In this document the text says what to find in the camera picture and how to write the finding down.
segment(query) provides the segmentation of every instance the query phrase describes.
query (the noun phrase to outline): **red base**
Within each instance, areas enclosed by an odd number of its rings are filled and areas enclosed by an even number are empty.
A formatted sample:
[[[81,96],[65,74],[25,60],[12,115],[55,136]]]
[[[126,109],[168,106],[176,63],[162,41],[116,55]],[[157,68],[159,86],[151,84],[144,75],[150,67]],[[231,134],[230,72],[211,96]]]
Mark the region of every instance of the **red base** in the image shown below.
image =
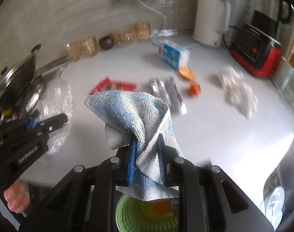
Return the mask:
[[[261,69],[255,69],[246,60],[244,60],[236,51],[231,50],[231,54],[253,75],[259,78],[269,78],[272,75],[280,52],[280,49],[272,48],[263,67]]]

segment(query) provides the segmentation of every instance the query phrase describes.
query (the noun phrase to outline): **silver package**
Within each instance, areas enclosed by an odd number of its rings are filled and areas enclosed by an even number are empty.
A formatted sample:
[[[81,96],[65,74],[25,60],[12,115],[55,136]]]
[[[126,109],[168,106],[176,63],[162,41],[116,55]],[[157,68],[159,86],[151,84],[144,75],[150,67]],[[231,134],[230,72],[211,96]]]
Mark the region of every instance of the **silver package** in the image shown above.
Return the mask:
[[[168,104],[171,113],[184,115],[187,113],[186,105],[179,94],[174,78],[155,78],[150,80],[153,95]]]

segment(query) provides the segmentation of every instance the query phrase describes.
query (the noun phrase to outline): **screw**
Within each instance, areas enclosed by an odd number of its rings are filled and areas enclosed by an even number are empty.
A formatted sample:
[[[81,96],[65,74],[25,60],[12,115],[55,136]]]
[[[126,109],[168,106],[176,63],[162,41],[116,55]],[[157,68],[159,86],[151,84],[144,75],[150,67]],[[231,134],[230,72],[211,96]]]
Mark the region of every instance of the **screw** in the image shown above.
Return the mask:
[[[119,161],[120,161],[120,159],[118,157],[111,157],[110,158],[111,163],[118,163]]]
[[[185,160],[184,160],[183,158],[181,158],[181,157],[177,157],[177,158],[175,159],[175,162],[178,163],[178,164],[182,164],[182,163],[185,162]]]
[[[77,172],[77,173],[80,173],[83,169],[84,168],[81,165],[78,165],[78,166],[74,167],[74,171]]]
[[[220,167],[218,167],[218,166],[212,166],[211,167],[211,171],[213,171],[215,173],[218,173],[218,172],[220,172]]]

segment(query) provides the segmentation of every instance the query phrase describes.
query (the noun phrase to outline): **green colander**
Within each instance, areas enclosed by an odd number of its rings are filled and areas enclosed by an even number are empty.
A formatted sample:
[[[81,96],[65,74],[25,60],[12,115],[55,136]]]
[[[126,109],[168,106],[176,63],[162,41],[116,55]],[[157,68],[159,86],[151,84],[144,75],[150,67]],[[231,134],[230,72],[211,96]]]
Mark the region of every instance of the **green colander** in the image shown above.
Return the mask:
[[[123,195],[116,208],[116,223],[120,232],[177,232],[177,211],[159,214],[152,202]]]

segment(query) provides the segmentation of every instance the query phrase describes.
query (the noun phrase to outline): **blue and white box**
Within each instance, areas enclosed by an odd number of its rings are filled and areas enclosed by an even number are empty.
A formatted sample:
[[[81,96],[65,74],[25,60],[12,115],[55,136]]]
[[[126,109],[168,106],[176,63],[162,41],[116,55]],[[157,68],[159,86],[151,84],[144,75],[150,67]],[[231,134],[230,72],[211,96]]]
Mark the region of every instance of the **blue and white box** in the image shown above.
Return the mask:
[[[176,70],[188,65],[190,51],[179,44],[169,40],[161,41],[158,53],[163,62]]]

